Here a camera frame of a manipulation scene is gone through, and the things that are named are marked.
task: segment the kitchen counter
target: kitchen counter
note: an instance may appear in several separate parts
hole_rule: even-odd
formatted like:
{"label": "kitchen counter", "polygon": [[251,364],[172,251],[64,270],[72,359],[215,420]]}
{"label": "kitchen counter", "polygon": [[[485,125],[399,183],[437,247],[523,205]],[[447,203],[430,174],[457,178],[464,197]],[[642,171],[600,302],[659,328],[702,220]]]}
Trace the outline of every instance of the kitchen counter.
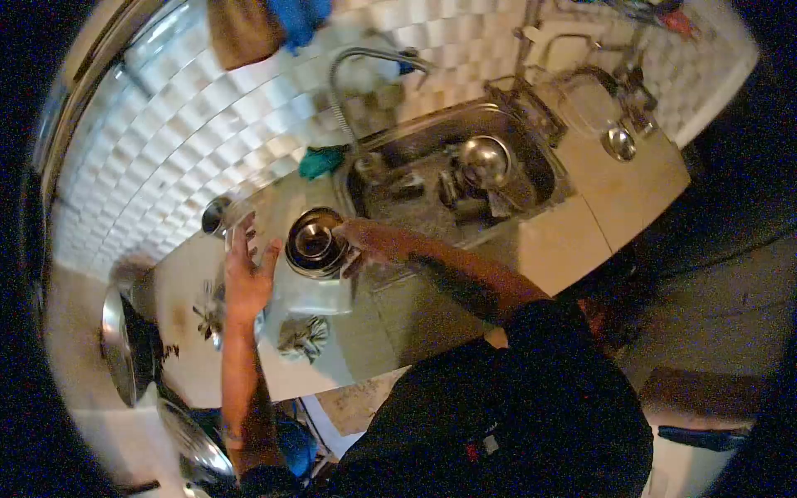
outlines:
{"label": "kitchen counter", "polygon": [[[638,140],[634,160],[612,159],[598,139],[568,132],[554,151],[575,194],[534,218],[515,223],[477,253],[517,269],[555,295],[597,268],[644,230],[689,184],[681,155],[660,131]],[[284,237],[314,206],[339,209],[331,178],[307,182],[296,172],[249,200],[257,212],[256,244]],[[166,380],[190,406],[221,403],[221,354],[196,331],[191,311],[202,282],[219,274],[222,241],[194,235],[153,270],[156,318],[164,344],[179,357],[164,363]],[[310,366],[281,359],[275,339],[258,349],[272,399],[314,394],[403,367],[484,334],[490,326],[413,276],[378,292],[367,278],[355,287],[349,315],[330,319],[331,340]]]}

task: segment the dish rack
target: dish rack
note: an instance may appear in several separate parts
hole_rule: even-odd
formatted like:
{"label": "dish rack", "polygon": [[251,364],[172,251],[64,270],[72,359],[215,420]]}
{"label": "dish rack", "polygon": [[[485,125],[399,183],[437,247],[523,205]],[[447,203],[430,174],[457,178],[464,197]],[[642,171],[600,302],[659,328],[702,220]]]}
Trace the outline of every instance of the dish rack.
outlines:
{"label": "dish rack", "polygon": [[532,126],[543,142],[556,148],[567,125],[534,93],[524,78],[503,76],[485,81],[485,93],[501,110]]}

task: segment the black t-shirt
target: black t-shirt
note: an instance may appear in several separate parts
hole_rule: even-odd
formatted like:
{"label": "black t-shirt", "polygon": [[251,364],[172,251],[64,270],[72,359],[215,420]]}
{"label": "black t-shirt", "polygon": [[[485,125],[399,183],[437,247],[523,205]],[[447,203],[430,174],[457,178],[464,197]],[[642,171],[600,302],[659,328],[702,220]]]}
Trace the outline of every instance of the black t-shirt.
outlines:
{"label": "black t-shirt", "polygon": [[509,349],[474,340],[411,367],[328,485],[259,467],[246,496],[639,496],[653,434],[584,317],[519,309]]}

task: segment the stainless steel sink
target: stainless steel sink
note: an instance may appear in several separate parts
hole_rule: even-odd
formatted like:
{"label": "stainless steel sink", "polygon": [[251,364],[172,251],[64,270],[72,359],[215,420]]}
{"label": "stainless steel sink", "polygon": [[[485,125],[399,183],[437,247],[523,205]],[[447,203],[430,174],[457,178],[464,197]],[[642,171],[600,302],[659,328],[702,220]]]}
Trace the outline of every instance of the stainless steel sink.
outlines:
{"label": "stainless steel sink", "polygon": [[[438,172],[449,166],[446,146],[475,135],[493,135],[510,147],[537,192],[536,207],[508,220],[477,219],[456,223],[452,211],[440,201]],[[387,189],[368,186],[352,167],[349,155],[335,174],[336,195],[344,214],[370,218],[416,230],[464,249],[485,242],[516,223],[562,202],[571,194],[567,174],[539,136],[524,122],[485,100],[460,104],[381,131],[360,143],[360,152],[378,152],[391,171],[414,171],[425,182],[423,195],[395,200]],[[399,267],[369,269],[375,290],[404,276]]]}

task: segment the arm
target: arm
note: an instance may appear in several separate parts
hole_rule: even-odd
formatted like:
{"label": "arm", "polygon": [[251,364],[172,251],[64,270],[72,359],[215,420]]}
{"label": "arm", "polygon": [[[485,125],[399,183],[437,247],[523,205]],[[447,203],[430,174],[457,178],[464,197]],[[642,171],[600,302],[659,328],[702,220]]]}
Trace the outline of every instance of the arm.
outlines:
{"label": "arm", "polygon": [[407,262],[482,320],[501,326],[525,303],[551,299],[505,265],[407,230],[350,220],[346,238],[377,261]]}
{"label": "arm", "polygon": [[280,465],[277,428],[254,341],[254,319],[271,299],[274,265],[280,252],[272,241],[258,268],[246,234],[253,216],[233,233],[225,261],[226,325],[222,350],[222,419],[227,453],[240,477],[258,465]]}

